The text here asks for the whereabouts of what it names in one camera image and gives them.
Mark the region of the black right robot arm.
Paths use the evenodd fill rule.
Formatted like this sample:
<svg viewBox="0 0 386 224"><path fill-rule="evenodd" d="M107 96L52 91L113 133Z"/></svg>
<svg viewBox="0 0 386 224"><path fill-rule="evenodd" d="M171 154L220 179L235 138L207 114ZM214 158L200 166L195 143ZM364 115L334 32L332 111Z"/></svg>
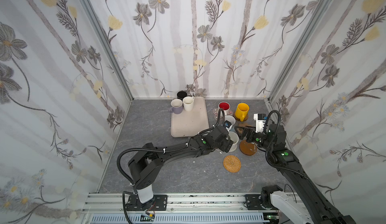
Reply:
<svg viewBox="0 0 386 224"><path fill-rule="evenodd" d="M277 169L296 191L305 209L284 197L283 191L268 191L263 205L275 207L294 224L354 224L350 215L342 214L317 188L304 171L299 159L285 146L286 131L283 126L271 124L269 129L257 132L253 127L236 126L241 140L254 143L265 150L270 166Z"/></svg>

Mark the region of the white mug red inside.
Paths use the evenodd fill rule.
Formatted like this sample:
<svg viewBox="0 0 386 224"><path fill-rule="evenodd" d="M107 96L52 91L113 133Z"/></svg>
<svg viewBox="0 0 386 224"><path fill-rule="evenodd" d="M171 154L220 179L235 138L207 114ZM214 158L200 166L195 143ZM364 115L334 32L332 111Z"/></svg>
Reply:
<svg viewBox="0 0 386 224"><path fill-rule="evenodd" d="M231 114L231 106L228 102L220 102L218 105L219 110L222 109L225 113L225 115L230 115Z"/></svg>

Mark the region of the brown paw cork coaster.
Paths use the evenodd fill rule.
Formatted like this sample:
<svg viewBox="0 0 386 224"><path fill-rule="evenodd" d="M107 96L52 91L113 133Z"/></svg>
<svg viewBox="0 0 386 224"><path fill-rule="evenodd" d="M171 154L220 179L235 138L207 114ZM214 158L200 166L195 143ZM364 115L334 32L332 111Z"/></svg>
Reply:
<svg viewBox="0 0 386 224"><path fill-rule="evenodd" d="M235 126L234 129L238 134L243 134L245 131L255 132L255 127L247 123L240 123L239 125Z"/></svg>

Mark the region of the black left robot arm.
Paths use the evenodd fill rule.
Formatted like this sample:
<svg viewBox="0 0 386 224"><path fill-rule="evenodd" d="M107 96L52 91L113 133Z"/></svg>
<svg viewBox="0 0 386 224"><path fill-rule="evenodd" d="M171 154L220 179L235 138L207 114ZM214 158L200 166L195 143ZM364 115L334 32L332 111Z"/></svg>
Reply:
<svg viewBox="0 0 386 224"><path fill-rule="evenodd" d="M141 204L154 200L152 185L161 168L173 161L185 158L198 158L217 149L229 152L233 142L229 131L222 125L213 126L189 137L184 143L157 148L147 143L141 148L124 150L117 157L117 168L133 187L133 195Z"/></svg>

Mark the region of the wicker rattan round coaster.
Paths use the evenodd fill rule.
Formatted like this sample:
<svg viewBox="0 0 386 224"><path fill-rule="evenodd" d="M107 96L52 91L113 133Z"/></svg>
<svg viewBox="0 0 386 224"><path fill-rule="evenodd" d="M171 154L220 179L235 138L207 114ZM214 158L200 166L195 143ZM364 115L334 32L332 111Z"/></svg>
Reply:
<svg viewBox="0 0 386 224"><path fill-rule="evenodd" d="M241 161L234 155L226 156L223 160L224 168L230 173L237 173L241 169Z"/></svg>

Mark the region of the speckled white mug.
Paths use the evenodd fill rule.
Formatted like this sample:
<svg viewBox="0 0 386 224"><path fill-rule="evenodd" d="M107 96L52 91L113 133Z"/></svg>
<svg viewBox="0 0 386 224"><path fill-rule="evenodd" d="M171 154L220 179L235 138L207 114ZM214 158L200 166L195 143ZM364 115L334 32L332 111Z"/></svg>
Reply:
<svg viewBox="0 0 386 224"><path fill-rule="evenodd" d="M230 153L230 152L233 152L237 149L238 143L239 143L239 136L236 132L233 132L233 131L229 132L229 136L230 136L230 139L232 141L232 146L229 150L229 153Z"/></svg>

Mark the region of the beige rectangular serving tray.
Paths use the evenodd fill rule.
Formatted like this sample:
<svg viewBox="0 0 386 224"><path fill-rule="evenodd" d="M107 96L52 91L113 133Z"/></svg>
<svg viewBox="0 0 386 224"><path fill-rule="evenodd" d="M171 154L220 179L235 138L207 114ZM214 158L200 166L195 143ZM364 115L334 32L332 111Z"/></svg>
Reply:
<svg viewBox="0 0 386 224"><path fill-rule="evenodd" d="M183 110L180 114L171 114L171 136L189 137L209 128L205 98L195 99L192 111Z"/></svg>

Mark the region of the glossy brown round coaster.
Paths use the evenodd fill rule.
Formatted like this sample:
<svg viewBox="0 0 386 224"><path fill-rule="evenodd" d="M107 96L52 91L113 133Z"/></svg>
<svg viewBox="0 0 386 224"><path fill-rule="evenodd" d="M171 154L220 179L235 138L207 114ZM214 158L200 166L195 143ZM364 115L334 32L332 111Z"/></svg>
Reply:
<svg viewBox="0 0 386 224"><path fill-rule="evenodd" d="M239 149L247 156L253 156L257 151L256 145L254 143L247 142L246 140L240 142Z"/></svg>

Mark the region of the black mug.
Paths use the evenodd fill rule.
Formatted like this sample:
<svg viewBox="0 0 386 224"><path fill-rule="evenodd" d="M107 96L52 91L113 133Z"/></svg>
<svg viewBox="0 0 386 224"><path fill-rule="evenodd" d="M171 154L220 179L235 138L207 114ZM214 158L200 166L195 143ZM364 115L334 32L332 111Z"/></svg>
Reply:
<svg viewBox="0 0 386 224"><path fill-rule="evenodd" d="M177 93L177 98L181 101L183 101L184 98L186 98L188 96L187 92L186 91L179 91Z"/></svg>

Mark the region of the yellow mug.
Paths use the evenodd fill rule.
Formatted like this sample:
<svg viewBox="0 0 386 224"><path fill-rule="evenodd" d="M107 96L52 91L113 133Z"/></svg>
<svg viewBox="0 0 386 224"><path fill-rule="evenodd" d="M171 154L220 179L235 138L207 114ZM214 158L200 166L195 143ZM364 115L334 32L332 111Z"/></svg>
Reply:
<svg viewBox="0 0 386 224"><path fill-rule="evenodd" d="M246 115L248 115L248 112L249 112L249 106L246 103L239 103L237 105L234 115L237 118L243 119Z"/></svg>

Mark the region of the pink flower silicone coaster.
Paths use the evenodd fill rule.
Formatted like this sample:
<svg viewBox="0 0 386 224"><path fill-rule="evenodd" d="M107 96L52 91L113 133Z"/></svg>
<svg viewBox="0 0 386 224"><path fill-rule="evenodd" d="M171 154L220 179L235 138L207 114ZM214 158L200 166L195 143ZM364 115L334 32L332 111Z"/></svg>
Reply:
<svg viewBox="0 0 386 224"><path fill-rule="evenodd" d="M218 112L220 111L220 108L217 108L217 109L214 109L213 110L213 114L214 114L214 118L217 120L218 119ZM224 110L224 113L225 115L233 115L233 111L231 111L230 109L228 110Z"/></svg>

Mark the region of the plain wooden round coaster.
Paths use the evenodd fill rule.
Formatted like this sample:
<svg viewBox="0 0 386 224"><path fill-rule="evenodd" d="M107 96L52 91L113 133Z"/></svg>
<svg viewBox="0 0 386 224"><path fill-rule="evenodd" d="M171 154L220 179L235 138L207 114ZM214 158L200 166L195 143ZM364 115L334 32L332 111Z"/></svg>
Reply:
<svg viewBox="0 0 386 224"><path fill-rule="evenodd" d="M245 121L248 120L248 115L246 115L243 119L237 118L237 117L234 115L234 118L235 118L237 121L245 122Z"/></svg>

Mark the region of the plain white mug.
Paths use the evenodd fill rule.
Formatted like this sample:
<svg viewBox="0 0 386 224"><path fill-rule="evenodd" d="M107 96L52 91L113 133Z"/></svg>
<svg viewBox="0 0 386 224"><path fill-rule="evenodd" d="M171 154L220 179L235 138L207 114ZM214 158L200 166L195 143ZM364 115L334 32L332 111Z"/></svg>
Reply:
<svg viewBox="0 0 386 224"><path fill-rule="evenodd" d="M195 98L187 96L183 99L183 106L186 112L190 112L194 109Z"/></svg>

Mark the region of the blue patterned mug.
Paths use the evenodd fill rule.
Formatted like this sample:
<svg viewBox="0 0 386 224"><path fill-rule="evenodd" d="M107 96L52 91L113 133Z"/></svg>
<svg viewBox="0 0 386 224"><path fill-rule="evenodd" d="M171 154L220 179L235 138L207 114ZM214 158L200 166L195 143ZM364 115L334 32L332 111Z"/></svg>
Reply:
<svg viewBox="0 0 386 224"><path fill-rule="evenodd" d="M236 119L233 116L231 116L231 115L225 116L224 126L226 127L226 129L228 131L231 131L231 129L233 128L235 123L236 123Z"/></svg>

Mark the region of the white mug grey rim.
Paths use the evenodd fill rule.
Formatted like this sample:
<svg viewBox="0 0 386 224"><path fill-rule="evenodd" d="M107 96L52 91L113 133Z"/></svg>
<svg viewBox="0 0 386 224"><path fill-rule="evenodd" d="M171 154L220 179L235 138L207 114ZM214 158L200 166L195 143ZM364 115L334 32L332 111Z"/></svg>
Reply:
<svg viewBox="0 0 386 224"><path fill-rule="evenodd" d="M170 113L173 114L181 114L184 107L183 107L183 101L180 99L174 99L170 103L171 108L170 108Z"/></svg>

